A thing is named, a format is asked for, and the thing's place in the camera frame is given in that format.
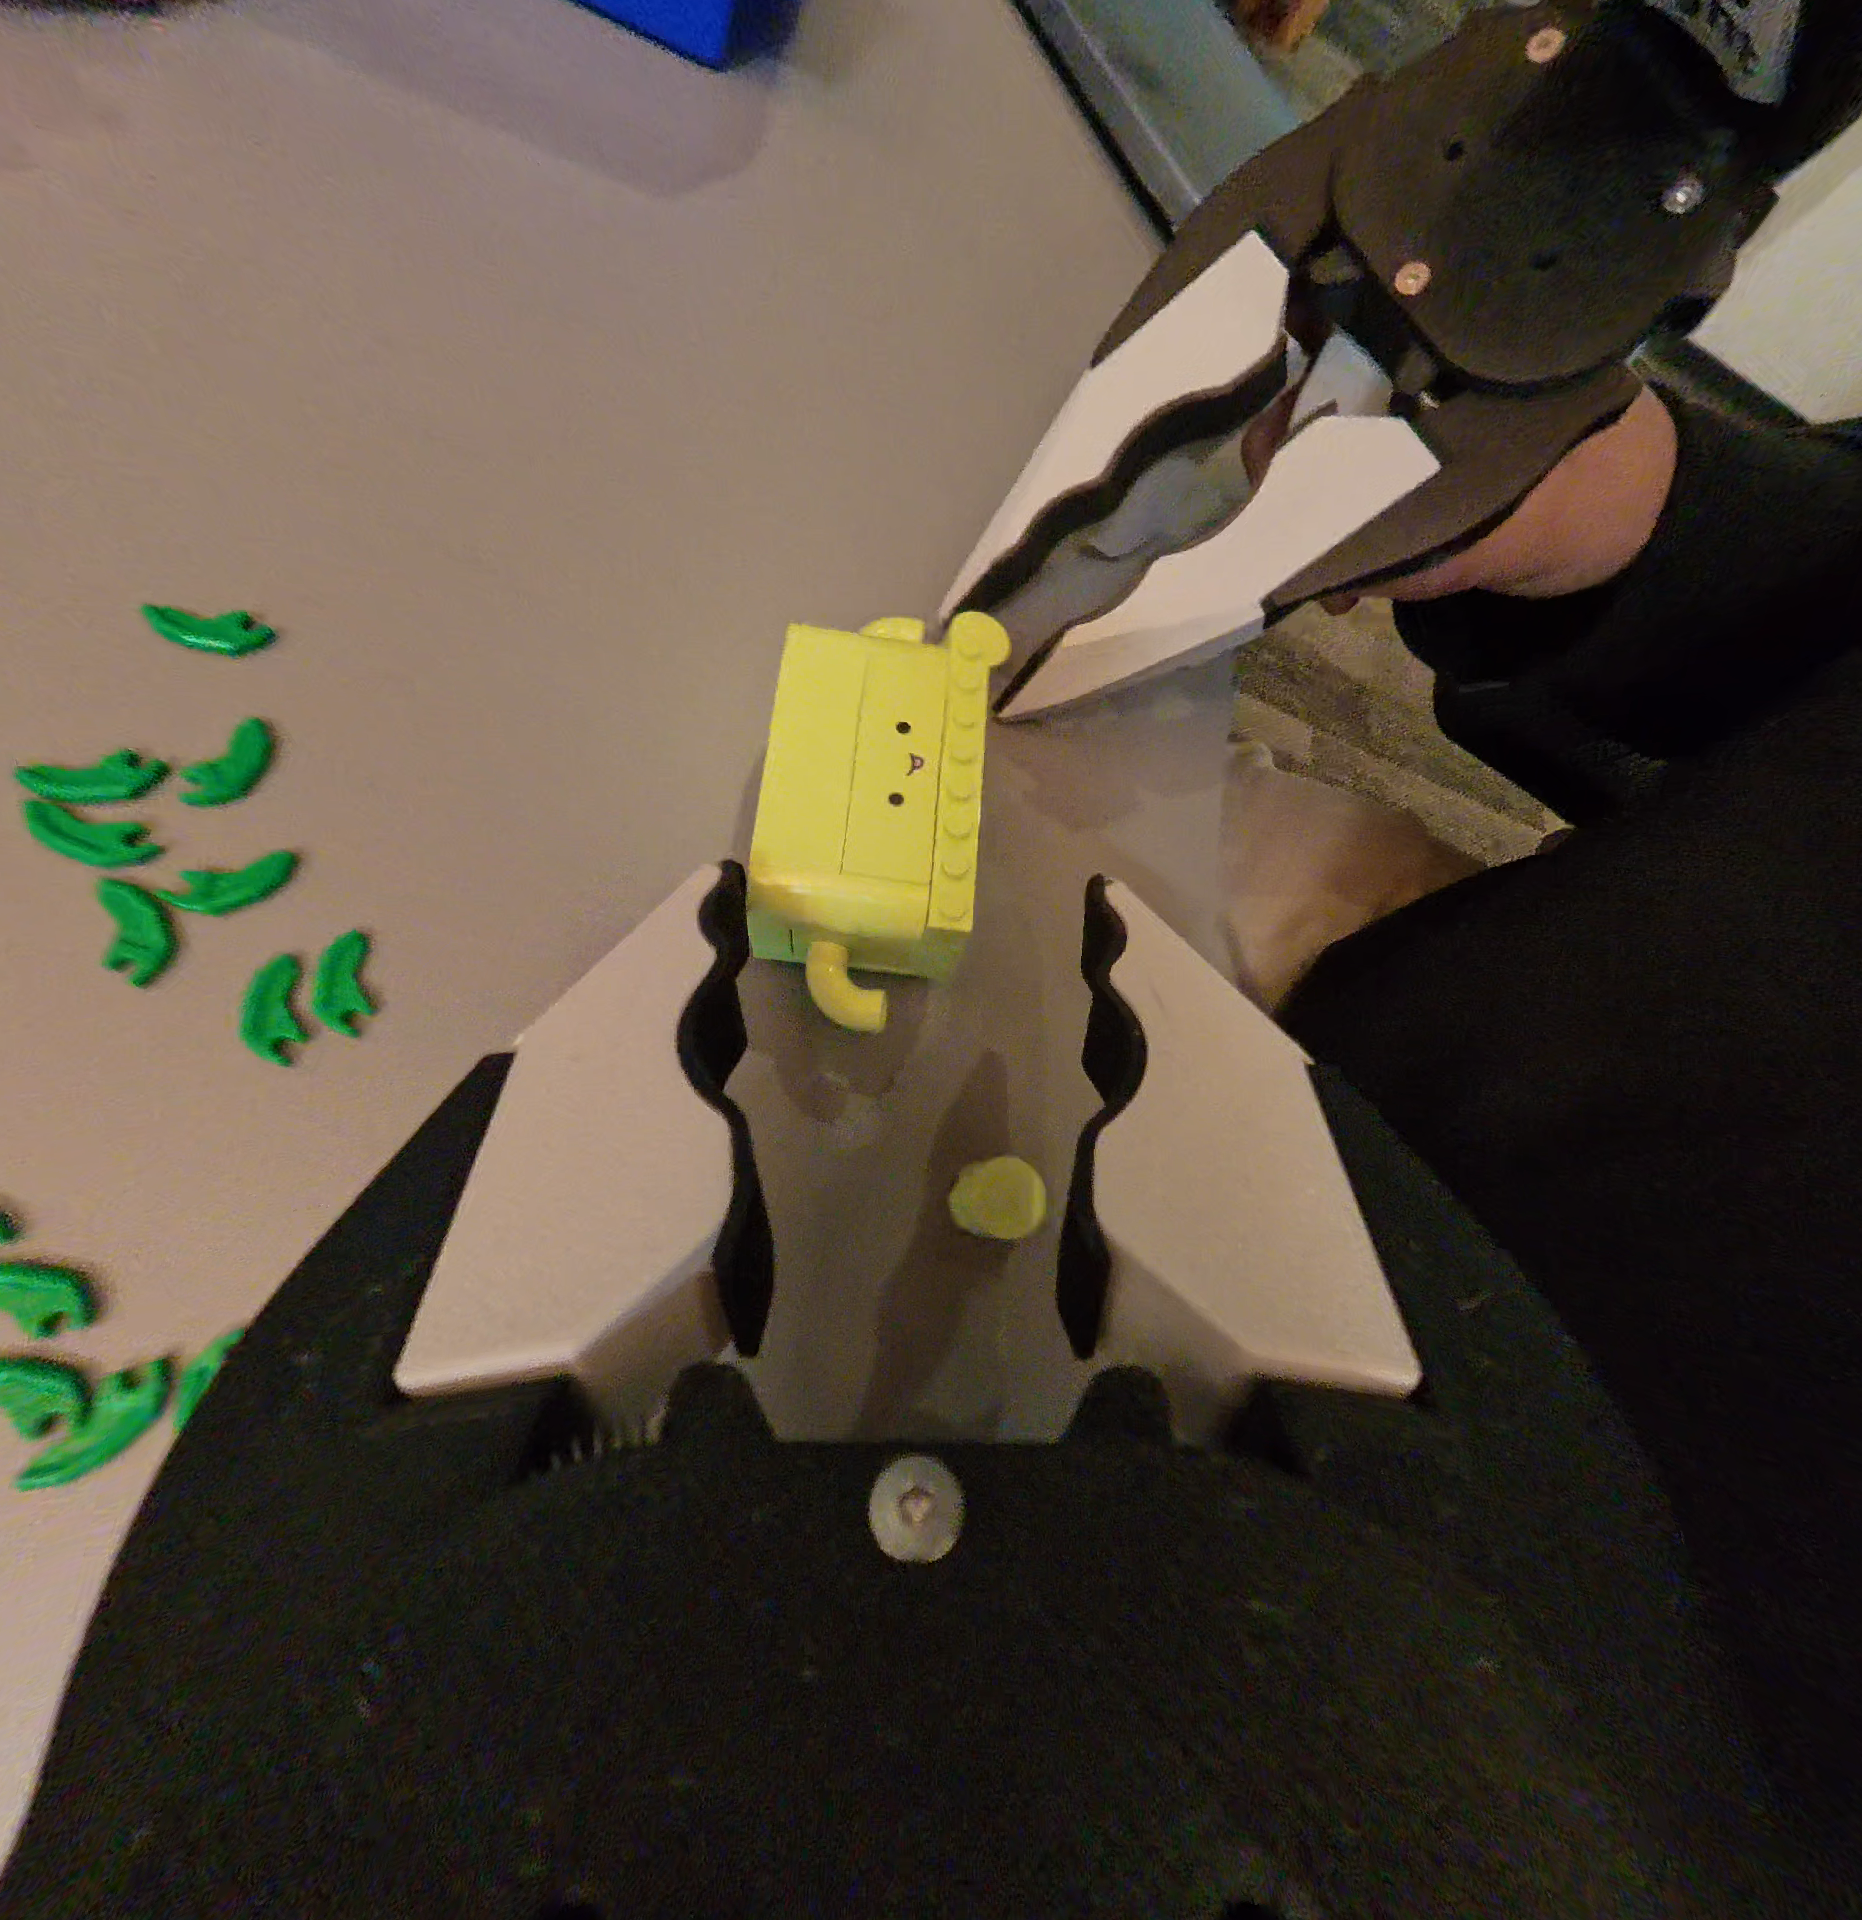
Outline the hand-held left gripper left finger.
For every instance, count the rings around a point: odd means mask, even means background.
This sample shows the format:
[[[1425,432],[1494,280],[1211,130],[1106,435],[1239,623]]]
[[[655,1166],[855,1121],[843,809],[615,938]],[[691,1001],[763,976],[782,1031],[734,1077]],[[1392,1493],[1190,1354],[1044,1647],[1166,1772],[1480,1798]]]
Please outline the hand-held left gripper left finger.
[[[417,1401],[573,1383],[646,1420],[761,1351],[774,1236],[749,1121],[746,871],[699,868],[513,1045],[395,1369]]]

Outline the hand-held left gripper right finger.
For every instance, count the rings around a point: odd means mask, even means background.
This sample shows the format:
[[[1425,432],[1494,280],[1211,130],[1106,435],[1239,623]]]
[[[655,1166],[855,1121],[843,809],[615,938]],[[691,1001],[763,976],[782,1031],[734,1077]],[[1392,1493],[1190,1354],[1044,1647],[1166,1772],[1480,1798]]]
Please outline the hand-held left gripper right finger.
[[[1058,1250],[1070,1351],[1141,1369],[1173,1423],[1276,1380],[1404,1401],[1422,1361],[1307,1053],[1127,882],[1087,887],[1082,1065]]]

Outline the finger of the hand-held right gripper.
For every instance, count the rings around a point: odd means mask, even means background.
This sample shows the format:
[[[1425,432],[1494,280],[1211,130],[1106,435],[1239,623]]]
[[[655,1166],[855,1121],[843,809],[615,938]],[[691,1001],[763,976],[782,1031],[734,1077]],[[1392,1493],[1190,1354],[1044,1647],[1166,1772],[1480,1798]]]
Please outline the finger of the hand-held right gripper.
[[[1403,419],[1326,416],[1274,457],[1247,508],[1219,533],[1148,566],[1112,611],[1067,628],[997,704],[1037,720],[1213,660],[1260,630],[1279,588],[1326,561],[1435,474],[1441,457]]]
[[[1177,243],[1138,287],[988,519],[942,619],[1012,638],[1000,709],[1067,709],[1129,671],[1067,660],[1173,554],[1247,503],[1246,430],[1291,386],[1290,266],[1256,231],[1207,264]]]

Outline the lime green toy brick pot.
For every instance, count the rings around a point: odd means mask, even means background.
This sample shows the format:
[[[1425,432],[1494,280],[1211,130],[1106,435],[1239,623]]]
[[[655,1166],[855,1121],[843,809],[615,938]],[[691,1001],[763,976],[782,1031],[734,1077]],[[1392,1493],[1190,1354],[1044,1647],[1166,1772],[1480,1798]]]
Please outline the lime green toy brick pot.
[[[784,638],[748,861],[756,958],[815,1006],[888,1026],[868,976],[945,982],[973,929],[992,678],[910,616]]]

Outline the person's right forearm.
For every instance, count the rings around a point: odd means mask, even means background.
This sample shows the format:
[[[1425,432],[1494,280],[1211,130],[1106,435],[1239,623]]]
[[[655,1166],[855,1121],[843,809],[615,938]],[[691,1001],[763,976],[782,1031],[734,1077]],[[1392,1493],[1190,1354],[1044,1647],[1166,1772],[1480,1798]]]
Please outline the person's right forearm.
[[[1862,419],[1774,425],[1655,389],[1678,470],[1614,579],[1392,602],[1442,732],[1570,826],[1647,798],[1862,646]]]

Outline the person's right hand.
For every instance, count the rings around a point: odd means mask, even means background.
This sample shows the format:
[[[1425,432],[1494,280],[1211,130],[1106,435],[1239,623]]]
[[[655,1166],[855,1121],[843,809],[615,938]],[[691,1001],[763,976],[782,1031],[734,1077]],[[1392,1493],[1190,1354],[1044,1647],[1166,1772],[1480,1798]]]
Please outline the person's right hand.
[[[1678,452],[1675,416],[1655,388],[1644,388],[1614,423],[1570,449],[1473,547],[1319,605],[1345,616],[1363,597],[1426,605],[1486,590],[1536,602],[1598,588],[1638,561],[1652,541],[1677,483]]]

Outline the grey metal plate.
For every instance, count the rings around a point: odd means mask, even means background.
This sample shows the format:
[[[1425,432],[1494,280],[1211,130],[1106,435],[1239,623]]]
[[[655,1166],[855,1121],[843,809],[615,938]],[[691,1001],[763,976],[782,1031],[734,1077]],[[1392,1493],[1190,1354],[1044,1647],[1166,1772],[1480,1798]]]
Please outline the grey metal plate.
[[[1229,5],[1018,2],[1138,203],[1167,237],[1232,171],[1320,112]]]

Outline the person's beige trouser leg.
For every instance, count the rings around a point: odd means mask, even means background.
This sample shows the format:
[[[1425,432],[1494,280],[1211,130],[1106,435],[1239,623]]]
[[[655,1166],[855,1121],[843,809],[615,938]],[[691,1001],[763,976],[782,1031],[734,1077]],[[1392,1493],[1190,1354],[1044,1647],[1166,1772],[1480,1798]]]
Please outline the person's beige trouser leg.
[[[1320,957],[1481,863],[1396,806],[1232,753],[1222,798],[1222,927],[1242,990],[1281,1013]]]

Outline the blue plastic bin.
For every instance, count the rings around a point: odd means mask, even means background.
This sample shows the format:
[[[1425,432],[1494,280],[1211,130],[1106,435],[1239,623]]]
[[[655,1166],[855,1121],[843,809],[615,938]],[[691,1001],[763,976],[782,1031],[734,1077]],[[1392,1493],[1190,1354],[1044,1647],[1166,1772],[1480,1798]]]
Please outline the blue plastic bin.
[[[797,26],[803,2],[576,2],[673,55],[730,72],[777,55]]]

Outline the scattered green leaf pieces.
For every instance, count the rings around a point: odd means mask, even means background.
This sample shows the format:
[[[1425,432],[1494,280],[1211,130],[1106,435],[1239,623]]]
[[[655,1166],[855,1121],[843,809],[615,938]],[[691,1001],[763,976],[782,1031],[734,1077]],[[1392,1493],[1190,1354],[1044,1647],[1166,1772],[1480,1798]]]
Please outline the scattered green leaf pieces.
[[[389,1065],[380,785],[236,609],[0,717],[0,1503],[158,1451]]]

